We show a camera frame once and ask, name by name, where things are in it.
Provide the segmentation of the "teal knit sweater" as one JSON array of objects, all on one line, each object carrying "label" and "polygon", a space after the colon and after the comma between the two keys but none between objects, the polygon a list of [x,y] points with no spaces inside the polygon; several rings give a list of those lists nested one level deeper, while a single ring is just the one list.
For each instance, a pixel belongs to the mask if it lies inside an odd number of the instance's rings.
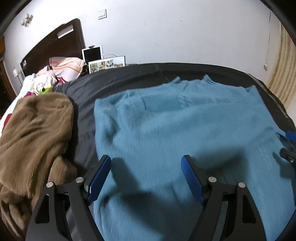
[{"label": "teal knit sweater", "polygon": [[189,238],[202,206],[182,173],[185,155],[223,183],[247,185],[268,240],[295,210],[295,171],[280,157],[291,144],[254,86],[175,78],[97,99],[94,118],[97,154],[112,159],[93,204],[105,240]]}]

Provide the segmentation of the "cream curtain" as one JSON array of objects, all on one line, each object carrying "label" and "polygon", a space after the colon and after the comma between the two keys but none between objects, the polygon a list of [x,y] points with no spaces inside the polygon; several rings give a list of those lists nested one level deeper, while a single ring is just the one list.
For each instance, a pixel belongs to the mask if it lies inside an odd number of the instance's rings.
[{"label": "cream curtain", "polygon": [[295,44],[280,24],[278,52],[271,72],[268,88],[288,108],[295,97]]}]

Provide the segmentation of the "brown fleece garment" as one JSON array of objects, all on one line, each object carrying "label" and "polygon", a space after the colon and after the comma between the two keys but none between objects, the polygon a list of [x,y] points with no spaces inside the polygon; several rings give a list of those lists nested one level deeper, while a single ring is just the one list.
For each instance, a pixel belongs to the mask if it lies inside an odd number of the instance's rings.
[{"label": "brown fleece garment", "polygon": [[44,186],[73,181],[77,169],[64,159],[74,107],[61,93],[21,98],[1,135],[1,219],[14,240],[24,240]]}]

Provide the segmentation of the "red folded garment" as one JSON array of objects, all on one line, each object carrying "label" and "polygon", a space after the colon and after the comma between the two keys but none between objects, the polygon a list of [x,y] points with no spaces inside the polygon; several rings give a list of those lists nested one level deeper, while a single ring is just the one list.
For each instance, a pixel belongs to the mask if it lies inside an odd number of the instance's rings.
[{"label": "red folded garment", "polygon": [[10,120],[10,118],[11,118],[11,113],[10,114],[8,114],[7,116],[6,116],[6,119],[5,119],[5,121],[4,121],[4,125],[3,125],[3,129],[2,130],[4,130],[4,128],[6,127],[6,125],[7,125],[7,123],[9,122],[9,120]]}]

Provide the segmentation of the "magenta garment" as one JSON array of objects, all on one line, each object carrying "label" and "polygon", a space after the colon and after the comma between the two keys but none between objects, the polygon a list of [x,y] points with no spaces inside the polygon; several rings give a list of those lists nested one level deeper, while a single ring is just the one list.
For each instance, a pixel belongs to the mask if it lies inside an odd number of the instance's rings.
[{"label": "magenta garment", "polygon": [[28,91],[24,97],[29,97],[29,96],[36,96],[36,94],[34,92]]}]

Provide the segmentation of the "black cloth work mat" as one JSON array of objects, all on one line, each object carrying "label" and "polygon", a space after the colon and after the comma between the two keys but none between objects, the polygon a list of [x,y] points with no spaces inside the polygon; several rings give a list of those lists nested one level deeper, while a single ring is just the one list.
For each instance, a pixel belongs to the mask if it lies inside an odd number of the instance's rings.
[{"label": "black cloth work mat", "polygon": [[277,126],[285,134],[295,131],[295,124],[285,107],[264,83],[238,70],[184,63],[130,65],[103,70],[55,88],[56,92],[68,96],[74,105],[74,126],[67,156],[77,165],[79,174],[83,175],[101,157],[98,156],[95,146],[94,104],[97,99],[126,90],[157,87],[170,83],[175,78],[192,81],[202,80],[204,76],[209,76],[212,81],[223,85],[256,87]]}]

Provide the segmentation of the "white crumpled garment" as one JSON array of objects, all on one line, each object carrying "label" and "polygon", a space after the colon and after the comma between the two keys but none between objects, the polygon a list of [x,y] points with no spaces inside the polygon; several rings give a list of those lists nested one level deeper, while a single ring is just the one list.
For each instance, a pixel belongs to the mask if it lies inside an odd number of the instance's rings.
[{"label": "white crumpled garment", "polygon": [[56,83],[56,77],[49,73],[43,73],[38,76],[36,74],[32,74],[25,77],[20,94],[25,95],[27,92],[39,94],[43,88],[46,89],[54,87]]}]

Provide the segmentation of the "white framed tablet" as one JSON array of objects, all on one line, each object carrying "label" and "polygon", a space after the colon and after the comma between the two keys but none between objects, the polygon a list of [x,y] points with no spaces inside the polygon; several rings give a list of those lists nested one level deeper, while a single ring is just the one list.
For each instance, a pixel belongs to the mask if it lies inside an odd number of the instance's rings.
[{"label": "white framed tablet", "polygon": [[82,49],[83,60],[86,64],[92,61],[103,59],[103,49],[100,46],[89,46],[88,48]]}]

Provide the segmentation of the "dark wooden headboard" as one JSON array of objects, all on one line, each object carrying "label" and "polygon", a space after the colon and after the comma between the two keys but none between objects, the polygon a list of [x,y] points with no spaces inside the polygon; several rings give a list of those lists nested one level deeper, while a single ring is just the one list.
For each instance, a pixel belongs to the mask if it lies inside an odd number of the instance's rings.
[{"label": "dark wooden headboard", "polygon": [[78,57],[85,48],[81,21],[73,19],[49,33],[20,62],[25,76],[37,73],[51,57]]}]

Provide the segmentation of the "bedside wall lamp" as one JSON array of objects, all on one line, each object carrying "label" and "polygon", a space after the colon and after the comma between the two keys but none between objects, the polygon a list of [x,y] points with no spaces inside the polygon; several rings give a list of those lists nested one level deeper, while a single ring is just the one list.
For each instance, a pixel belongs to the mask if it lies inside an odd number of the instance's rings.
[{"label": "bedside wall lamp", "polygon": [[18,69],[14,68],[13,75],[14,75],[15,78],[18,79],[20,85],[22,86],[23,84],[22,84],[22,81],[20,79],[20,71]]}]

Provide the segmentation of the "photo collage frame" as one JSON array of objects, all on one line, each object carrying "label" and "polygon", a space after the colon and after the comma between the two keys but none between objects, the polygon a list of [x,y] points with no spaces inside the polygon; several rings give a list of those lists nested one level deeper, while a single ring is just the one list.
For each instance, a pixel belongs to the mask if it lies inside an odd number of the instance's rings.
[{"label": "photo collage frame", "polygon": [[106,58],[88,63],[89,73],[97,73],[101,70],[123,68],[125,67],[125,56],[118,56],[112,58]]}]

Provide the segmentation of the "wall lamp fixture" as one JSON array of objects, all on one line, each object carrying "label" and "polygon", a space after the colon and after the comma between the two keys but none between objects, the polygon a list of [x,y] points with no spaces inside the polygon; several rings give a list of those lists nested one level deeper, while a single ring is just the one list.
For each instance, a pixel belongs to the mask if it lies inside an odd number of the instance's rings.
[{"label": "wall lamp fixture", "polygon": [[21,26],[29,27],[29,25],[31,24],[32,20],[33,20],[33,15],[27,13],[25,15],[25,17],[21,21]]}]

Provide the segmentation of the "white wall switch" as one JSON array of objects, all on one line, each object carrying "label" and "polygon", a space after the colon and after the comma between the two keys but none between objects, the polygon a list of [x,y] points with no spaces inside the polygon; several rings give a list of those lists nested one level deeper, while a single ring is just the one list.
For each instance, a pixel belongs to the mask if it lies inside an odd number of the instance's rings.
[{"label": "white wall switch", "polygon": [[107,18],[107,9],[105,9],[105,10],[103,11],[103,14],[101,14],[100,16],[98,16],[98,19],[99,19],[99,20],[102,20],[102,19],[104,19],[104,18]]}]

